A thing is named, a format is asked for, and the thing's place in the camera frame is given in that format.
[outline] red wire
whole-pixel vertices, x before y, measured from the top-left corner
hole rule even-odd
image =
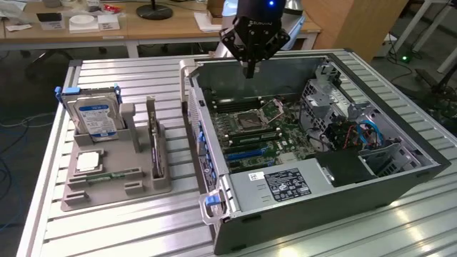
[[[349,134],[350,134],[350,130],[354,126],[350,126],[349,129],[347,129],[347,134],[345,135],[345,143],[343,143],[343,147],[342,149],[345,149],[345,147],[347,146],[347,140],[349,140]]]

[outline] metal frame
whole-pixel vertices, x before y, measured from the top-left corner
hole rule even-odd
[[[309,51],[281,52],[281,55]],[[457,252],[457,139],[426,115],[354,53],[334,50],[338,59],[373,89],[453,165],[414,187],[389,206],[345,218],[230,256],[390,254],[447,255]],[[114,82],[123,102],[135,104],[135,126],[143,125],[143,96],[155,94],[157,117],[165,123],[173,192],[70,213],[59,198],[71,147],[73,124],[58,107],[37,179],[17,256],[211,256],[210,230],[201,221],[197,182],[185,143],[179,105],[178,61],[199,56],[83,61],[67,69],[65,86],[95,87]],[[363,94],[342,78],[355,101]]]
[[[394,51],[397,52],[398,49],[401,48],[409,34],[411,33],[417,23],[419,22],[425,12],[427,11],[427,9],[430,8],[430,5],[433,3],[447,3],[447,0],[425,0],[422,7],[419,8],[414,18],[411,19],[403,33],[401,34],[401,37],[398,38],[395,44],[394,44]],[[446,6],[445,9],[442,10],[442,12],[439,13],[439,15],[435,17],[433,24],[430,25],[430,27],[426,29],[423,35],[421,36],[413,51],[418,52],[425,44],[425,42],[427,41],[430,35],[433,34],[437,26],[439,25],[439,23],[442,22],[443,18],[446,17],[449,11],[453,9],[451,6]],[[454,51],[451,52],[451,54],[449,55],[449,57],[446,58],[446,60],[443,61],[443,63],[441,64],[441,66],[438,67],[437,71],[439,73],[445,73],[446,70],[449,69],[450,65],[453,64],[453,62],[457,60],[457,48],[454,49]]]

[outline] desk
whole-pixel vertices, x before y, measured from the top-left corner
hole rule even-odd
[[[126,17],[119,17],[121,29],[93,33],[70,34],[67,31],[67,18],[65,18],[65,29],[54,31],[41,30],[36,13],[58,12],[63,7],[46,8],[42,2],[26,3],[24,11],[33,21],[32,28],[22,31],[5,31],[5,37],[0,40],[0,50],[37,50],[81,47],[127,46],[126,39]]]
[[[139,44],[165,44],[165,43],[193,43],[217,42],[217,33],[203,33],[199,31],[193,18],[190,8],[205,10],[205,5],[199,3],[179,3],[170,6],[173,16],[170,19],[150,21],[135,15],[135,8],[145,3],[113,3],[123,8],[125,16],[119,17],[121,29],[115,31],[102,31],[93,33],[70,34],[67,29],[57,31],[43,31],[37,23],[36,13],[58,12],[63,7],[46,8],[41,2],[28,3],[25,12],[33,18],[33,28],[16,32],[5,32],[4,38],[0,37],[0,50],[33,50],[57,49],[79,47],[107,47],[125,46],[127,56],[138,57],[137,46]],[[321,28],[307,19],[302,26],[298,38],[306,39],[302,49],[311,49],[313,43]]]
[[[143,3],[129,3],[127,13]],[[201,10],[205,12],[205,6],[195,2],[181,3],[181,7]],[[173,16],[161,21],[145,20],[137,15],[127,15],[127,38],[137,39],[138,44],[162,44],[162,43],[191,43],[191,42],[217,42],[219,35],[217,32],[203,33],[197,26],[193,18],[193,12],[177,6],[169,6],[173,10]],[[306,39],[301,47],[302,50],[310,50],[321,28],[309,19],[305,13],[305,23],[297,38]]]
[[[251,246],[229,256],[419,256],[426,252],[438,256],[451,255],[457,249],[457,139],[366,62],[350,52],[331,51],[451,161],[451,166],[433,180],[409,190],[389,206]],[[315,52],[279,52],[278,55]],[[123,86],[122,101],[134,103],[135,110],[141,110],[133,117],[135,126],[146,123],[145,96],[153,94],[162,97],[157,117],[166,129],[173,190],[75,211],[59,210],[74,132],[74,125],[59,104],[17,257],[214,257],[210,230],[201,222],[197,180],[183,139],[186,134],[177,70],[179,60],[181,57],[173,56],[91,60],[67,68],[63,87],[94,88],[105,82]],[[339,79],[349,96],[357,101],[362,100],[365,96],[347,78]]]

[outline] warning label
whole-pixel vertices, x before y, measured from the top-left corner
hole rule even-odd
[[[277,202],[311,193],[297,168],[265,174],[263,177]]]

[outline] hard drive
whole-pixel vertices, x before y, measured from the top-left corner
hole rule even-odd
[[[61,97],[77,133],[89,134],[93,142],[117,139],[117,130],[125,128],[118,87],[58,90],[55,97]]]

